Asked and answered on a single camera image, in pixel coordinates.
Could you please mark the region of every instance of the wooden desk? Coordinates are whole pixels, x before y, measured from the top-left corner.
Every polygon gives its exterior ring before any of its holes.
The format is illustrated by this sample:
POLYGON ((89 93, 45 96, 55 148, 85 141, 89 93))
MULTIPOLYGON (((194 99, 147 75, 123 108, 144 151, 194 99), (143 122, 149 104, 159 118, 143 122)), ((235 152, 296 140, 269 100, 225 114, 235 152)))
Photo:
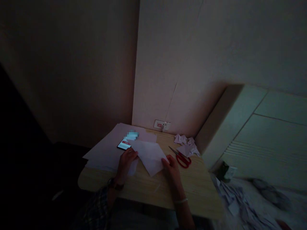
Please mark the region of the wooden desk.
MULTIPOLYGON (((179 147, 174 144, 174 135, 161 133, 146 129, 147 132, 157 135, 157 143, 165 155, 175 154, 170 150, 179 147)), ((210 175, 205 168, 203 159, 197 156, 191 157, 192 164, 184 169, 179 166, 181 181, 185 194, 188 198, 189 206, 193 215, 210 219, 219 219, 223 214, 223 207, 220 197, 211 181, 210 175)), ((84 168, 79 176, 78 185, 81 189, 97 191, 105 186, 110 177, 114 177, 112 172, 98 169, 84 168)), ((152 204, 167 209, 174 209, 168 183, 163 172, 150 177, 144 165, 139 161, 136 173, 128 177, 125 188, 119 197, 152 204)))

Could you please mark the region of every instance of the smartphone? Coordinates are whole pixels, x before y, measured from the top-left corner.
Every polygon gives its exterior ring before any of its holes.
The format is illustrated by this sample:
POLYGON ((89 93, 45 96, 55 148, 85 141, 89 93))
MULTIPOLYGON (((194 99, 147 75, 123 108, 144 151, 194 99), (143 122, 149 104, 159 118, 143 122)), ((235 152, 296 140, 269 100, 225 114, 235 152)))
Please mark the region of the smartphone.
POLYGON ((123 149, 126 150, 128 148, 131 147, 131 145, 129 144, 128 140, 126 138, 124 138, 119 145, 117 146, 119 149, 123 149))

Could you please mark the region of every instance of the red scissors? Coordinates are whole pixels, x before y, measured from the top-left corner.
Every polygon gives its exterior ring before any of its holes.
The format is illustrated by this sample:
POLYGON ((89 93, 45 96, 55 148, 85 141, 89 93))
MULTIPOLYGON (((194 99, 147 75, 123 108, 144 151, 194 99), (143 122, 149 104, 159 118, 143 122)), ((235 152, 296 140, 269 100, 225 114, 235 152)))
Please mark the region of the red scissors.
POLYGON ((183 155, 181 152, 176 152, 170 146, 169 146, 169 148, 176 154, 176 159, 177 159, 178 163, 183 168, 188 168, 189 165, 192 163, 192 160, 189 157, 186 157, 185 155, 183 155))

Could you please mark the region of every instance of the white headboard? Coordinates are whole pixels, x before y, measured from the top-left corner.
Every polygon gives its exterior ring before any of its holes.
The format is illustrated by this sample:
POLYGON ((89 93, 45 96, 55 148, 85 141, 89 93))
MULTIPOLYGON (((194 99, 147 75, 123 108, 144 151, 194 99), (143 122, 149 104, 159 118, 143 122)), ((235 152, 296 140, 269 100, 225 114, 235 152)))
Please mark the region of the white headboard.
POLYGON ((235 177, 307 191, 306 98, 229 86, 196 143, 211 170, 225 161, 238 168, 235 177))

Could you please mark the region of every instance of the sleeve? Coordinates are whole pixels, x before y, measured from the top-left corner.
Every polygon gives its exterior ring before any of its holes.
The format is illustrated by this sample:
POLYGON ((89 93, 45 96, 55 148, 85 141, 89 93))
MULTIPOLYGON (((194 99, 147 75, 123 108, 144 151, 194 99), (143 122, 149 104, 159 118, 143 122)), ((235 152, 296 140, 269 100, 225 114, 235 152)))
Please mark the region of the sleeve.
POLYGON ((107 229, 109 222, 107 191, 107 187, 102 187, 90 198, 76 216, 71 230, 107 229))

